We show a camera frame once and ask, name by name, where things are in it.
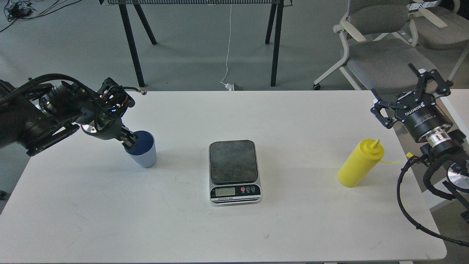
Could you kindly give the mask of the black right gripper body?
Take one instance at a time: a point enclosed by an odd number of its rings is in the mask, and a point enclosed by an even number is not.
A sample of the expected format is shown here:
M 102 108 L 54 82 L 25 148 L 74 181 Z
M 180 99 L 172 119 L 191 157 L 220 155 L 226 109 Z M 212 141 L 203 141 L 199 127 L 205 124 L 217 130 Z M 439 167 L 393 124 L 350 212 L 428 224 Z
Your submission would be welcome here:
M 407 92 L 398 98 L 398 103 L 407 105 L 406 109 L 398 109 L 398 120 L 417 143 L 427 141 L 427 134 L 432 130 L 447 132 L 453 126 L 431 94 L 423 93 L 417 102 L 414 92 Z

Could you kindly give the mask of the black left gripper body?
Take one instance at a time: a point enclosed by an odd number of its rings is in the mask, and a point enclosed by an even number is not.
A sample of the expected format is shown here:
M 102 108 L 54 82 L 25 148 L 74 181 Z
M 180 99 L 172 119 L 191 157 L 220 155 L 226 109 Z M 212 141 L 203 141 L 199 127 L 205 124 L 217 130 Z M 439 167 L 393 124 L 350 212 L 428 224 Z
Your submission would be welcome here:
M 122 117 L 129 107 L 134 107 L 135 100 L 127 91 L 134 87 L 117 84 L 110 77 L 106 78 L 94 99 L 90 122 L 81 125 L 82 131 L 101 140 L 120 139 L 120 129 L 124 125 Z

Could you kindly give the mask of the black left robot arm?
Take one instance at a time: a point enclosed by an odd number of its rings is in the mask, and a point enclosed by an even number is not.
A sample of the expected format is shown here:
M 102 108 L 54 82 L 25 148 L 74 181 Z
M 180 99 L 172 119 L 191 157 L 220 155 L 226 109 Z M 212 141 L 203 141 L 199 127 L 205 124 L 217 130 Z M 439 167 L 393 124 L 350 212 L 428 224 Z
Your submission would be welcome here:
M 128 94 L 135 87 L 106 78 L 94 91 L 65 74 L 30 78 L 20 87 L 1 81 L 0 145 L 22 145 L 33 157 L 78 130 L 100 140 L 118 140 L 127 151 L 139 134 L 127 128 L 122 117 L 135 100 Z

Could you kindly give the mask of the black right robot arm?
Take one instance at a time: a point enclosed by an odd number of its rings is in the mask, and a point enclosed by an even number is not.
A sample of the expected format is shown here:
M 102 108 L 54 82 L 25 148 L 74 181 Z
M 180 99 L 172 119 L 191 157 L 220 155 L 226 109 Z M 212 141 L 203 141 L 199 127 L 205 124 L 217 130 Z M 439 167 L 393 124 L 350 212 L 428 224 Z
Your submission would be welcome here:
M 396 122 L 401 122 L 414 141 L 422 143 L 422 155 L 412 154 L 401 169 L 396 190 L 397 202 L 406 219 L 416 229 L 467 247 L 468 242 L 442 236 L 418 223 L 401 201 L 400 189 L 405 173 L 415 163 L 423 163 L 427 170 L 422 181 L 428 191 L 449 201 L 457 199 L 468 207 L 468 200 L 462 196 L 462 193 L 468 193 L 468 154 L 462 146 L 466 135 L 461 130 L 451 130 L 452 121 L 436 103 L 437 98 L 450 95 L 450 85 L 437 70 L 417 70 L 411 63 L 409 67 L 418 77 L 415 90 L 402 92 L 396 102 L 389 102 L 382 100 L 372 89 L 375 100 L 370 110 L 385 128 L 391 129 Z

